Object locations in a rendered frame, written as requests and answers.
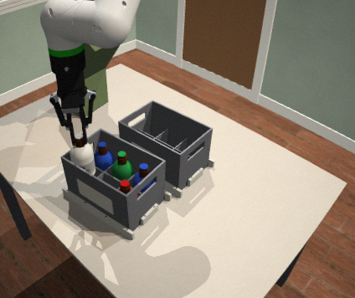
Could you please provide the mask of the red bottle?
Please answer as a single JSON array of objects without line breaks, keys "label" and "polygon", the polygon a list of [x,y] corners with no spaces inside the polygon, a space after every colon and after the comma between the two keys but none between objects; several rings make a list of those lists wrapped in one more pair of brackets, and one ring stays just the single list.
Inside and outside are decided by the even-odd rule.
[{"label": "red bottle", "polygon": [[122,191],[125,194],[128,194],[132,190],[132,188],[129,185],[129,181],[122,180],[120,188],[118,190]]}]

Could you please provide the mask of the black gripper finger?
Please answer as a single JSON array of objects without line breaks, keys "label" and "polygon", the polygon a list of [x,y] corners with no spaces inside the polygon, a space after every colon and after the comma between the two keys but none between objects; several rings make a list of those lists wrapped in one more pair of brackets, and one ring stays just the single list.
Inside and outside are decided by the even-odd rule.
[{"label": "black gripper finger", "polygon": [[85,118],[85,112],[83,106],[80,107],[80,112],[79,112],[85,145],[87,144],[87,135],[85,134],[85,132],[86,129],[89,127],[89,124],[92,123],[92,112],[93,112],[93,102],[95,100],[95,90],[92,91],[87,90],[87,98],[89,99],[88,117]]},{"label": "black gripper finger", "polygon": [[66,117],[67,117],[67,120],[66,120],[64,118],[63,111],[62,111],[62,109],[60,107],[59,97],[57,96],[57,93],[54,94],[54,95],[50,95],[49,101],[54,106],[54,109],[56,111],[57,117],[59,118],[60,125],[61,126],[65,126],[66,130],[70,131],[72,146],[74,146],[75,145],[75,134],[74,134],[73,123],[72,123],[72,120],[71,120],[71,113],[66,114]]}]

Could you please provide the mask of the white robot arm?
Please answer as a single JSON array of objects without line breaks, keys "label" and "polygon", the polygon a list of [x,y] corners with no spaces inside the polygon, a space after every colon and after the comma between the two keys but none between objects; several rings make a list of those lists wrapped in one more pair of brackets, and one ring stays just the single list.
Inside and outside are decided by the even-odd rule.
[{"label": "white robot arm", "polygon": [[[47,39],[51,70],[76,75],[86,67],[85,44],[111,49],[128,37],[141,0],[49,0],[40,22]],[[61,98],[63,113],[80,112],[85,97],[76,91]]]}]

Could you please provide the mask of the grey divided crate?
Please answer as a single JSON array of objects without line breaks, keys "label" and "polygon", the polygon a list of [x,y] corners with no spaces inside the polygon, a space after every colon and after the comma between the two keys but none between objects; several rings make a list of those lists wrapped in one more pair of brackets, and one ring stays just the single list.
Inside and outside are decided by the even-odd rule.
[{"label": "grey divided crate", "polygon": [[[133,126],[129,122],[145,113]],[[188,179],[208,166],[213,128],[165,105],[140,110],[126,124],[121,139],[166,161],[165,181],[183,190]]]},{"label": "grey divided crate", "polygon": [[[126,158],[132,162],[135,174],[127,180],[132,190],[128,194],[118,190],[121,181],[112,177],[113,164],[105,171],[95,167],[95,175],[92,175],[71,160],[64,173],[68,189],[133,232],[141,224],[142,216],[155,203],[159,205],[165,199],[166,161],[110,132],[87,141],[89,144],[93,143],[94,155],[101,141],[105,142],[107,150],[113,153],[115,161],[118,152],[124,151]],[[148,165],[150,173],[133,187],[132,179],[139,172],[142,163]],[[155,182],[144,193],[140,193],[153,178]],[[137,195],[141,196],[137,198]]]}]

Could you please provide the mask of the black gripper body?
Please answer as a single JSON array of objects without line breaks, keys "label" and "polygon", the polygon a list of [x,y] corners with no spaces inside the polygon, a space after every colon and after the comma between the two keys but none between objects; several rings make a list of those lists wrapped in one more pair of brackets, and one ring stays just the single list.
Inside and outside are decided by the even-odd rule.
[{"label": "black gripper body", "polygon": [[57,96],[61,99],[62,94],[65,92],[76,91],[79,97],[85,97],[87,94],[87,87],[85,86],[84,71],[69,76],[56,76],[57,81]]}]

